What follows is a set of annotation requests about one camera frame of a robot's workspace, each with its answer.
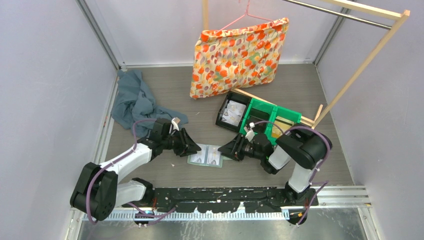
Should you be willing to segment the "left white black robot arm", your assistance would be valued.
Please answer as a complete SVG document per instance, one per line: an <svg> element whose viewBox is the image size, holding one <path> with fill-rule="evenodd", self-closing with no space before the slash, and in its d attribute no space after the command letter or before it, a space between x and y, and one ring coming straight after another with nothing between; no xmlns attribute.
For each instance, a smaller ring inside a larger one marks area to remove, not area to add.
<svg viewBox="0 0 424 240"><path fill-rule="evenodd" d="M164 150L172 150L176 156L186 157L201 151L178 120L166 118L143 119L152 123L147 136L135 140L126 152L101 164L87 163L80 173L70 197L70 206L86 213L95 224L105 220L115 207L138 203L148 207L154 199L153 185L139 177L126 183L122 179L138 167L145 165Z"/></svg>

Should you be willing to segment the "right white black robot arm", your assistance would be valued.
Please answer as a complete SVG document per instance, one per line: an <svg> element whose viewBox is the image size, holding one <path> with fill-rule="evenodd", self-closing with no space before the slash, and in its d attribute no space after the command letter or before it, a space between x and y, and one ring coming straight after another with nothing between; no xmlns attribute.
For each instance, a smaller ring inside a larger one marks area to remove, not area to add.
<svg viewBox="0 0 424 240"><path fill-rule="evenodd" d="M262 168L275 175L290 160L295 162L293 173L285 184L285 198L291 205L299 205L319 165L328 157L332 142L322 133L295 125L272 144L264 133L252 136L239 133L229 143L218 148L226 158L241 161L244 157L257 159Z"/></svg>

